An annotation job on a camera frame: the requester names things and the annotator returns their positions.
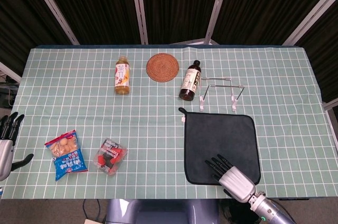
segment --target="floor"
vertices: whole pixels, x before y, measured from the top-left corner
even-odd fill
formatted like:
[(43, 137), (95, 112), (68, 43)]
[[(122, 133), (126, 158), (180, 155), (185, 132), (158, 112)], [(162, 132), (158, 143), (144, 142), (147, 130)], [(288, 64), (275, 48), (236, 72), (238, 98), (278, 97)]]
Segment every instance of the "floor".
[[(292, 214), (297, 224), (337, 223), (337, 197), (280, 202)], [(82, 211), (82, 203), (83, 200), (2, 200), (0, 203), (0, 223), (83, 224), (85, 214)], [(108, 200), (100, 200), (100, 221), (106, 214), (107, 204)], [(88, 218), (94, 220), (98, 213), (96, 200), (87, 200), (85, 206)], [(220, 214), (220, 219), (221, 224), (228, 223), (222, 214)]]

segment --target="robotic arm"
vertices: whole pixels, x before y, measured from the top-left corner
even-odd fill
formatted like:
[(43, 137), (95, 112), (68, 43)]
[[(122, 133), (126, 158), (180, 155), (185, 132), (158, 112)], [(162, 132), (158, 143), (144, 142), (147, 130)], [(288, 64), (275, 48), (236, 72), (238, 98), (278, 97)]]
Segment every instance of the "robotic arm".
[(12, 163), (19, 126), (24, 118), (22, 114), (14, 120), (16, 116), (17, 112), (14, 112), (0, 120), (0, 181), (5, 180), (11, 171), (28, 164), (34, 156), (29, 154), (24, 160)]
[(249, 202), (251, 210), (262, 220), (270, 224), (295, 224), (281, 210), (279, 210), (262, 191), (257, 192), (255, 184), (244, 175), (238, 168), (232, 166), (227, 159), (218, 154), (217, 158), (205, 161), (214, 171), (213, 178), (216, 179), (224, 189), (237, 201)]

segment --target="bottle label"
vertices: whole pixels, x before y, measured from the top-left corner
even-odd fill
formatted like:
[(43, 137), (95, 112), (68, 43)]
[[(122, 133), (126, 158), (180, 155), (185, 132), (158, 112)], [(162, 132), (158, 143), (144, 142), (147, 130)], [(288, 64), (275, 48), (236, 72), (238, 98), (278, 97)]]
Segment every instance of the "bottle label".
[(129, 87), (129, 65), (117, 64), (115, 66), (115, 87), (128, 86)]
[(197, 84), (201, 73), (196, 69), (188, 69), (183, 80), (181, 89), (188, 89), (196, 93)]

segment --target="round rattan coaster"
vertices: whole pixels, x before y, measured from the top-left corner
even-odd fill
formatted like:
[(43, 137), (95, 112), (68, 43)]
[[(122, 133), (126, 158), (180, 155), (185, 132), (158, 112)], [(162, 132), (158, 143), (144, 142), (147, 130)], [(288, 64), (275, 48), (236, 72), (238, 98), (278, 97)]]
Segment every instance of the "round rattan coaster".
[(167, 53), (158, 53), (152, 56), (147, 63), (147, 74), (158, 82), (174, 79), (179, 72), (178, 61)]

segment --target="juice bottle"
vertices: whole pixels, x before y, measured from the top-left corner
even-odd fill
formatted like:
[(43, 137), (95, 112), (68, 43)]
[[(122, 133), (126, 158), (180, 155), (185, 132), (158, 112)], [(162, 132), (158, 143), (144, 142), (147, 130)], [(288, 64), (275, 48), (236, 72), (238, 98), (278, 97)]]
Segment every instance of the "juice bottle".
[(125, 56), (118, 59), (115, 66), (115, 93), (126, 95), (130, 91), (129, 87), (129, 63)]
[(195, 96), (197, 84), (200, 80), (200, 61), (195, 60), (186, 71), (179, 97), (186, 101), (192, 101)]

